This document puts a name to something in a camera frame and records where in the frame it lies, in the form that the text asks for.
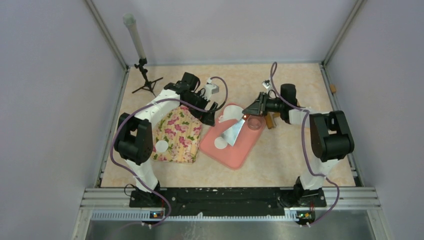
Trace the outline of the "wooden rolling pin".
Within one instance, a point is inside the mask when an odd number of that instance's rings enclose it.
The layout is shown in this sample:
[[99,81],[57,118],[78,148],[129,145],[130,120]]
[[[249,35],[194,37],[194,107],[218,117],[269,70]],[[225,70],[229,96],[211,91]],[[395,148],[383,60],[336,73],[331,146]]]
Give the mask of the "wooden rolling pin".
[[268,112],[264,117],[266,126],[269,130],[277,127],[276,119],[280,117],[279,112]]

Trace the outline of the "white dough ball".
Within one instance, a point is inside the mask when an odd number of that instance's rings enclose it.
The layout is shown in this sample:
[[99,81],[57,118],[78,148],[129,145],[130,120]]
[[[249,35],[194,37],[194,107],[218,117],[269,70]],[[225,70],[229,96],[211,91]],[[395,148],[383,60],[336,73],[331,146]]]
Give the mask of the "white dough ball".
[[218,117],[218,122],[223,123],[229,120],[239,121],[243,117],[242,111],[243,108],[241,106],[236,104],[229,104],[223,109],[221,116]]

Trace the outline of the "pink silicone mat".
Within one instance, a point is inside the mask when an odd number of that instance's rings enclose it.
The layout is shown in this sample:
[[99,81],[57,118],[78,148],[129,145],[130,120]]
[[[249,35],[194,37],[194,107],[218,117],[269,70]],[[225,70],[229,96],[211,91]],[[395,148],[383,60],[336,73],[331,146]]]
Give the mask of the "pink silicone mat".
[[241,125],[235,143],[229,144],[221,134],[242,118],[242,110],[240,105],[227,104],[199,144],[202,153],[232,170],[238,170],[244,164],[266,126],[263,117],[249,116]]

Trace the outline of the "newly cut round wrapper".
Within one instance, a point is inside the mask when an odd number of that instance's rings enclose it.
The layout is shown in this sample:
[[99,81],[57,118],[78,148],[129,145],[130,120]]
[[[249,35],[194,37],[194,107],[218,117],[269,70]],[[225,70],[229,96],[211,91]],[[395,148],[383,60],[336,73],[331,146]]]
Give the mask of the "newly cut round wrapper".
[[228,146],[228,142],[225,139],[223,139],[221,136],[219,136],[214,140],[214,146],[216,149],[222,150]]

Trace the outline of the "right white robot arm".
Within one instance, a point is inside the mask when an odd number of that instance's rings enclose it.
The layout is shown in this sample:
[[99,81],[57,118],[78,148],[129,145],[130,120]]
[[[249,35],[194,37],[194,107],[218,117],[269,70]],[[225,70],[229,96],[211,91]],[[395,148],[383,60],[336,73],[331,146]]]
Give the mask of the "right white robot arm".
[[355,148],[344,112],[336,110],[314,113],[300,107],[296,87],[291,83],[282,84],[280,93],[274,98],[268,93],[260,92],[256,100],[242,112],[250,116],[279,113],[287,124],[301,126],[303,141],[306,138],[305,129],[309,128],[314,157],[307,159],[307,169],[297,178],[291,194],[291,198],[299,206],[307,206],[313,198],[319,196],[329,172]]

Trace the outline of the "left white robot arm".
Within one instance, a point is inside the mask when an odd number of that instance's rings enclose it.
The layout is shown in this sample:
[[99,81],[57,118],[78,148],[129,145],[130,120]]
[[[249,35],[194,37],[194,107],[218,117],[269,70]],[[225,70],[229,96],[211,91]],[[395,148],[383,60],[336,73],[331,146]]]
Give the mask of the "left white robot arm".
[[160,193],[155,190],[159,181],[155,176],[151,155],[154,150],[153,128],[172,110],[180,106],[188,108],[189,113],[202,124],[213,127],[215,113],[221,107],[214,102],[210,109],[211,96],[219,92],[218,85],[209,79],[197,89],[200,79],[192,73],[185,72],[176,83],[168,83],[163,90],[146,106],[135,112],[123,113],[110,147],[110,155],[117,152],[126,165],[122,168],[129,171],[136,179],[136,187],[142,191],[141,200],[149,207],[160,202]]

